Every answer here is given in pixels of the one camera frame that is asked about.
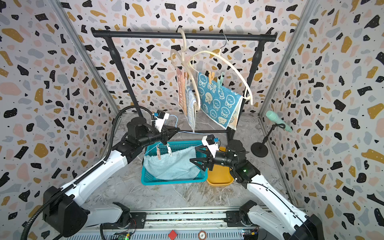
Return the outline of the peach clothespin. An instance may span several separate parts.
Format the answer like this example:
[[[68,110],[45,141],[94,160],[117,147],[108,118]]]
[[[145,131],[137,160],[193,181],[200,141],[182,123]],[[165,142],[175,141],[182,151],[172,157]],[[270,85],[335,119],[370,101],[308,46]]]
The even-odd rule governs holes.
[[[157,148],[157,157],[158,157],[158,160],[161,160],[161,151],[159,148]]]

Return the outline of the light blue wire hanger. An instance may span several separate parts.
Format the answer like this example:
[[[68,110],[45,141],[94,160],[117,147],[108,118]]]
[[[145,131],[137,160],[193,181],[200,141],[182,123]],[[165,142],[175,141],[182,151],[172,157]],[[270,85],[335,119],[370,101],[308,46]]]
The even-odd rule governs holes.
[[[176,123],[175,123],[175,127],[177,127],[177,124],[178,124],[178,117],[176,115],[170,115],[170,117],[175,117],[176,118]],[[179,131],[179,133],[184,133],[184,134],[194,134],[194,135],[208,135],[209,132],[207,131],[203,131],[203,132],[191,132],[191,131]],[[162,142],[157,142],[157,143],[154,143],[153,146],[150,148],[150,147],[147,147],[146,149],[146,152],[145,152],[145,156],[152,151],[152,149],[156,148],[158,145],[162,144]]]

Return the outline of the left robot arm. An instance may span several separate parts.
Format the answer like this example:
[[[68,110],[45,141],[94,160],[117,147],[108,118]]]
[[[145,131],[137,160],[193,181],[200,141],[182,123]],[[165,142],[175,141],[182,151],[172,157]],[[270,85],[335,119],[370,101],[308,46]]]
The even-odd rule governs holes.
[[[164,145],[180,131],[164,124],[165,120],[154,120],[155,126],[143,117],[135,117],[127,124],[127,132],[111,148],[111,152],[91,169],[65,184],[62,188],[49,188],[44,193],[43,220],[68,238],[84,227],[115,224],[124,229],[131,225],[130,209],[119,202],[111,206],[83,208],[89,196],[109,177],[127,166],[149,145]]]

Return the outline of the light blue towel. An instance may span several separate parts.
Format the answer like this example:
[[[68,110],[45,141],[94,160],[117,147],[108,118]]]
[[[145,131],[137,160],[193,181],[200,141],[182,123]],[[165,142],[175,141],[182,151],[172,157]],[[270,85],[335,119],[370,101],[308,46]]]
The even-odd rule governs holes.
[[[144,168],[153,177],[164,181],[190,180],[198,176],[201,170],[190,162],[196,158],[196,150],[189,147],[170,154],[158,156],[144,156]]]

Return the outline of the white clothespin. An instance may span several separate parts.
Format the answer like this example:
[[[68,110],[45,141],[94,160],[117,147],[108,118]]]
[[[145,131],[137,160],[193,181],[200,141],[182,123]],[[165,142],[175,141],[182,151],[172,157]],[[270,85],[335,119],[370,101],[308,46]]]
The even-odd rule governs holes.
[[[169,154],[169,156],[173,156],[173,151],[172,151],[172,148],[171,148],[171,146],[170,146],[170,144],[167,144],[167,150],[168,150],[168,154]]]

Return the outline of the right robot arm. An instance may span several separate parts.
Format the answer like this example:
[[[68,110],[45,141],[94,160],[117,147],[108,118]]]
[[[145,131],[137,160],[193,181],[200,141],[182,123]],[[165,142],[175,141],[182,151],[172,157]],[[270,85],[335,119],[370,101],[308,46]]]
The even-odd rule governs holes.
[[[323,240],[324,230],[316,215],[307,215],[283,197],[247,160],[247,151],[239,140],[229,141],[224,152],[219,149],[219,140],[213,135],[203,137],[196,151],[204,158],[191,159],[202,171],[212,170],[215,165],[228,167],[234,180],[254,194],[269,209],[264,211],[253,201],[240,208],[243,222],[262,227],[279,240]]]

